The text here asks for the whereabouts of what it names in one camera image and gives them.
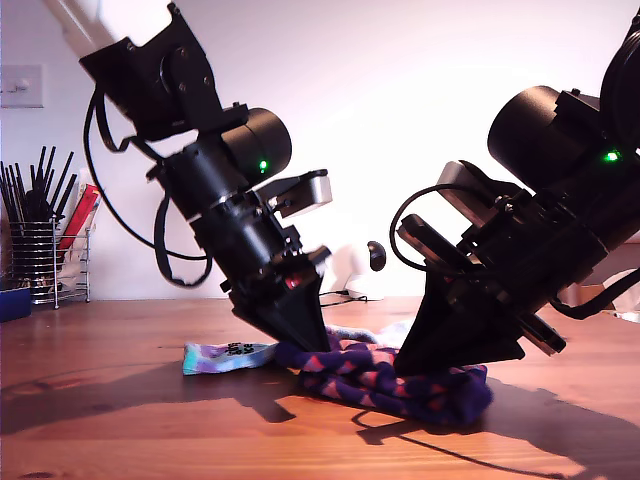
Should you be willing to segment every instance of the sock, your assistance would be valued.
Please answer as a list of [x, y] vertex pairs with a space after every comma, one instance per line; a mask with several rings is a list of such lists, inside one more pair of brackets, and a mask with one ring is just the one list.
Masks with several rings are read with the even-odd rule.
[[229, 343], [199, 345], [186, 343], [182, 373], [224, 373], [238, 368], [256, 368], [273, 360], [276, 345]]
[[314, 393], [432, 424], [468, 425], [491, 403], [485, 366], [398, 377], [393, 368], [398, 349], [335, 334], [329, 341], [331, 352], [316, 353], [281, 342], [275, 359], [300, 369], [302, 385]]

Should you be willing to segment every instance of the white wall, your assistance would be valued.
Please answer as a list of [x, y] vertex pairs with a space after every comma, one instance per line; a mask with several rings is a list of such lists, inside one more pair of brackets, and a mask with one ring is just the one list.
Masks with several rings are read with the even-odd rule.
[[[295, 225], [308, 248], [324, 243], [337, 252], [338, 283], [348, 274], [345, 246], [369, 239], [388, 245], [395, 209], [433, 184], [448, 160], [467, 159], [489, 175], [511, 178], [486, 151], [495, 114], [513, 95], [538, 84], [597, 95], [637, 11], [635, 0], [178, 5], [207, 52], [223, 104], [237, 100], [268, 108], [289, 128], [294, 156], [285, 173], [329, 169], [334, 202], [296, 218]], [[93, 84], [40, 0], [2, 2], [2, 54], [4, 64], [42, 63], [46, 73], [44, 109], [2, 111], [2, 159], [28, 165], [42, 145], [56, 145], [60, 152], [75, 150], [74, 167], [83, 166], [81, 129]], [[127, 122], [111, 113], [115, 134], [127, 134]], [[161, 198], [159, 187], [144, 179], [150, 164], [134, 151], [108, 155], [93, 138], [97, 168], [114, 204], [150, 237]], [[171, 141], [163, 150], [179, 145]], [[451, 241], [467, 225], [438, 198], [416, 203], [413, 211]], [[153, 252], [106, 210], [97, 221], [94, 298], [222, 295], [219, 271], [198, 290], [174, 288], [157, 272]], [[168, 224], [168, 245], [197, 253], [175, 210]], [[174, 264], [190, 278], [202, 268]], [[395, 258], [385, 274], [388, 295], [422, 291], [421, 274]]]

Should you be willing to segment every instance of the black cord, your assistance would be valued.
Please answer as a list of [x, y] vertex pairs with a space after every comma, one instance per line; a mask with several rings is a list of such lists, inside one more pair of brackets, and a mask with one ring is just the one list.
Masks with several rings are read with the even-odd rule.
[[584, 320], [585, 318], [606, 309], [613, 300], [618, 298], [638, 282], [640, 282], [640, 268], [621, 278], [613, 285], [610, 285], [603, 292], [599, 293], [588, 302], [578, 305], [577, 307], [570, 307], [569, 305], [562, 303], [557, 296], [552, 298], [549, 303], [551, 303], [551, 306], [558, 312], [566, 315], [567, 317], [574, 318], [576, 320]]
[[[344, 296], [349, 296], [349, 291], [348, 291], [348, 290], [335, 290], [335, 291], [333, 291], [333, 292], [324, 292], [324, 293], [321, 293], [321, 294], [320, 294], [320, 295], [318, 295], [318, 296], [322, 297], [323, 295], [332, 295], [332, 294], [334, 294], [334, 295], [344, 295]], [[323, 305], [323, 304], [320, 304], [320, 306], [321, 306], [321, 307], [333, 307], [333, 306], [336, 306], [336, 305], [343, 305], [343, 304], [345, 304], [345, 303], [351, 303], [351, 302], [368, 302], [368, 301], [369, 301], [369, 299], [367, 298], [367, 296], [366, 296], [366, 295], [362, 295], [362, 296], [360, 296], [360, 297], [356, 297], [356, 298], [349, 297], [348, 299], [346, 299], [346, 300], [342, 300], [342, 301], [340, 301], [340, 302], [325, 303], [324, 305]]]
[[160, 202], [160, 206], [158, 207], [158, 212], [156, 213], [156, 221], [153, 226], [153, 241], [154, 241], [154, 250], [156, 252], [156, 263], [158, 264], [158, 269], [162, 276], [169, 283], [176, 285], [178, 287], [184, 288], [196, 288], [209, 277], [211, 273], [211, 268], [213, 266], [213, 257], [211, 255], [207, 256], [207, 264], [204, 268], [204, 273], [194, 282], [187, 283], [181, 278], [177, 278], [173, 276], [173, 271], [171, 270], [171, 264], [169, 263], [169, 257], [167, 256], [167, 247], [165, 246], [165, 227], [167, 223], [167, 209], [169, 208], [169, 201], [171, 200], [171, 192], [169, 188], [165, 189], [164, 198], [162, 202]]
[[324, 295], [349, 295], [349, 290], [334, 290], [333, 292], [324, 292], [319, 294], [319, 297]]
[[113, 153], [122, 153], [129, 148], [130, 143], [133, 143], [138, 150], [150, 159], [154, 160], [156, 163], [162, 164], [166, 160], [166, 158], [156, 152], [147, 144], [147, 142], [137, 135], [123, 138], [120, 142], [120, 146], [116, 147], [116, 143], [113, 141], [113, 137], [111, 136], [111, 130], [109, 129], [109, 121], [107, 120], [107, 111], [104, 104], [104, 92], [100, 92], [96, 99], [96, 122], [98, 123], [98, 131], [100, 132], [102, 143], [104, 143], [104, 146], [107, 147], [109, 151]]
[[[116, 221], [120, 224], [120, 226], [122, 228], [124, 228], [131, 236], [133, 236], [136, 240], [142, 242], [143, 244], [145, 244], [147, 247], [149, 248], [153, 248], [155, 249], [155, 245], [150, 242], [149, 240], [147, 240], [146, 238], [142, 237], [141, 235], [139, 235], [137, 232], [135, 232], [131, 227], [129, 227], [129, 225], [127, 225], [127, 223], [122, 219], [122, 217], [120, 217], [120, 215], [118, 214], [118, 212], [116, 211], [116, 209], [113, 207], [113, 205], [111, 204], [111, 202], [109, 201], [109, 198], [107, 197], [107, 195], [105, 194], [104, 188], [102, 188], [102, 185], [100, 184], [100, 182], [98, 181], [98, 176], [96, 174], [96, 170], [93, 164], [93, 159], [91, 157], [91, 149], [89, 146], [89, 134], [91, 132], [91, 121], [93, 120], [93, 112], [94, 110], [96, 110], [97, 105], [100, 101], [100, 98], [102, 98], [102, 102], [104, 105], [104, 93], [101, 92], [97, 87], [93, 92], [93, 95], [91, 97], [91, 100], [89, 101], [89, 108], [87, 109], [87, 115], [85, 117], [84, 120], [84, 128], [83, 128], [83, 133], [82, 133], [82, 143], [84, 146], [84, 154], [85, 157], [87, 158], [87, 165], [89, 167], [89, 172], [91, 173], [91, 178], [93, 179], [93, 182], [95, 183], [96, 188], [98, 189], [98, 192], [100, 193], [100, 195], [102, 196], [105, 205], [107, 206], [107, 209], [111, 212], [111, 214], [113, 215], [113, 217], [116, 219]], [[134, 143], [134, 145], [136, 145], [137, 147], [139, 147], [139, 143], [142, 142], [141, 140], [138, 141], [139, 139], [136, 140], [136, 142], [133, 142], [133, 137], [129, 137], [129, 139], [125, 139], [122, 144], [120, 145], [120, 148], [124, 148], [126, 150], [126, 147], [128, 145], [129, 142]], [[190, 256], [190, 255], [184, 255], [182, 253], [176, 253], [173, 252], [171, 250], [167, 250], [167, 255], [170, 255], [172, 257], [175, 258], [180, 258], [182, 260], [207, 260], [207, 256], [203, 255], [203, 256]]]
[[407, 200], [405, 200], [405, 202], [400, 205], [400, 208], [398, 209], [398, 211], [396, 212], [396, 214], [393, 217], [393, 220], [391, 220], [391, 226], [389, 227], [389, 242], [391, 243], [391, 250], [393, 250], [393, 253], [395, 253], [396, 257], [398, 257], [398, 259], [400, 259], [400, 261], [402, 263], [404, 263], [405, 265], [408, 265], [411, 268], [415, 268], [416, 270], [420, 270], [421, 272], [427, 272], [427, 273], [436, 273], [439, 275], [444, 275], [446, 277], [449, 278], [487, 278], [487, 277], [496, 277], [499, 275], [499, 272], [489, 272], [486, 270], [479, 270], [476, 272], [457, 272], [454, 270], [447, 270], [447, 269], [441, 269], [441, 268], [436, 268], [436, 267], [432, 267], [432, 266], [427, 266], [427, 265], [421, 265], [419, 263], [413, 262], [411, 260], [409, 260], [407, 257], [405, 257], [404, 255], [402, 255], [402, 253], [400, 253], [400, 250], [398, 250], [398, 245], [396, 243], [396, 225], [398, 224], [398, 221], [400, 220], [400, 217], [402, 216], [402, 213], [406, 210], [406, 208], [413, 203], [416, 199], [428, 194], [428, 193], [432, 193], [432, 192], [438, 192], [440, 190], [460, 190], [463, 192], [469, 192], [472, 193], [474, 195], [476, 195], [476, 197], [478, 197], [479, 200], [482, 200], [485, 202], [487, 207], [491, 207], [493, 206], [493, 199], [487, 197], [485, 194], [483, 194], [482, 192], [480, 192], [479, 190], [472, 188], [472, 187], [467, 187], [465, 185], [456, 185], [456, 184], [452, 184], [452, 183], [445, 183], [445, 184], [441, 184], [441, 185], [434, 185], [433, 187], [428, 187], [428, 188], [424, 188], [416, 193], [414, 193], [413, 195], [411, 195]]

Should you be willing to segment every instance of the wooden table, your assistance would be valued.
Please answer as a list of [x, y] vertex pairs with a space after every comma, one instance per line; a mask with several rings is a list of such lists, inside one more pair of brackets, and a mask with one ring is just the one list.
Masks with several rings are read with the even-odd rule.
[[[418, 301], [325, 321], [377, 330]], [[266, 339], [226, 300], [40, 311], [1, 327], [2, 479], [640, 478], [640, 325], [542, 316], [566, 351], [523, 342], [524, 360], [489, 366], [483, 421], [446, 432], [311, 398], [275, 367], [183, 377], [185, 341]]]

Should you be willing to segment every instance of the wire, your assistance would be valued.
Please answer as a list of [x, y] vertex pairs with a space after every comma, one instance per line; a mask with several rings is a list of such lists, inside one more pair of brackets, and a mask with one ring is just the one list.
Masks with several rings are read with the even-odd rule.
[[436, 267], [427, 266], [427, 265], [421, 265], [419, 263], [409, 260], [407, 257], [402, 255], [402, 253], [400, 253], [400, 250], [398, 249], [398, 245], [396, 243], [395, 234], [396, 234], [396, 225], [398, 224], [398, 221], [400, 220], [402, 213], [416, 199], [428, 193], [438, 192], [440, 190], [460, 190], [463, 192], [472, 193], [476, 197], [478, 197], [478, 199], [483, 200], [488, 207], [493, 206], [493, 203], [494, 203], [493, 199], [489, 198], [487, 195], [483, 194], [479, 190], [472, 187], [467, 187], [465, 185], [443, 183], [441, 185], [434, 185], [433, 187], [424, 188], [414, 193], [407, 200], [405, 200], [405, 202], [402, 205], [400, 205], [400, 208], [394, 215], [393, 220], [391, 220], [391, 226], [389, 227], [389, 242], [391, 243], [391, 250], [393, 251], [393, 253], [395, 253], [396, 257], [398, 257], [398, 259], [405, 265], [408, 265], [409, 267], [415, 268], [416, 270], [420, 270], [422, 272], [436, 273], [436, 274], [444, 275], [450, 278], [487, 278], [487, 277], [498, 276], [499, 272], [495, 272], [495, 271], [494, 272], [489, 272], [489, 271], [457, 272], [455, 270], [447, 270], [447, 269], [441, 269], [441, 268], [436, 268]]
[[[87, 165], [89, 167], [89, 172], [91, 173], [91, 178], [93, 179], [93, 182], [95, 183], [95, 186], [98, 189], [98, 192], [102, 196], [104, 203], [107, 206], [107, 209], [111, 212], [111, 214], [116, 219], [116, 221], [120, 224], [120, 226], [124, 228], [136, 240], [145, 244], [147, 247], [153, 248], [155, 250], [155, 245], [152, 242], [150, 242], [146, 238], [139, 235], [129, 225], [127, 225], [127, 223], [122, 219], [122, 217], [120, 217], [120, 215], [118, 214], [114, 206], [111, 204], [111, 201], [107, 197], [104, 191], [104, 188], [102, 188], [102, 185], [98, 181], [98, 176], [96, 174], [95, 166], [93, 164], [93, 159], [91, 157], [91, 149], [89, 146], [89, 134], [91, 133], [91, 121], [93, 120], [93, 112], [94, 110], [96, 110], [96, 106], [98, 105], [99, 99], [101, 97], [104, 99], [104, 94], [96, 87], [96, 89], [93, 91], [93, 95], [91, 96], [91, 100], [89, 101], [89, 108], [87, 109], [87, 115], [84, 120], [84, 128], [82, 132], [82, 144], [84, 147], [85, 157], [87, 158]], [[181, 260], [192, 260], [192, 261], [207, 260], [206, 255], [196, 257], [196, 256], [185, 255], [182, 253], [176, 253], [171, 250], [167, 250], [167, 255], [170, 255], [175, 258], [179, 258]]]
[[551, 306], [558, 312], [566, 315], [567, 317], [574, 318], [576, 320], [584, 320], [585, 318], [606, 309], [613, 300], [618, 298], [638, 282], [640, 282], [640, 268], [634, 270], [629, 275], [624, 276], [588, 302], [578, 305], [577, 307], [570, 307], [569, 305], [562, 303], [557, 296], [552, 298], [549, 303], [551, 303]]
[[[322, 297], [323, 295], [332, 295], [332, 294], [349, 296], [349, 291], [348, 290], [336, 290], [336, 291], [333, 291], [333, 292], [321, 293], [319, 296]], [[342, 300], [340, 302], [325, 303], [324, 305], [320, 304], [320, 306], [321, 307], [334, 307], [336, 305], [343, 305], [345, 303], [351, 303], [351, 302], [365, 302], [366, 303], [368, 301], [369, 301], [369, 299], [367, 298], [366, 295], [361, 295], [360, 297], [355, 297], [355, 298], [349, 297], [348, 299]]]

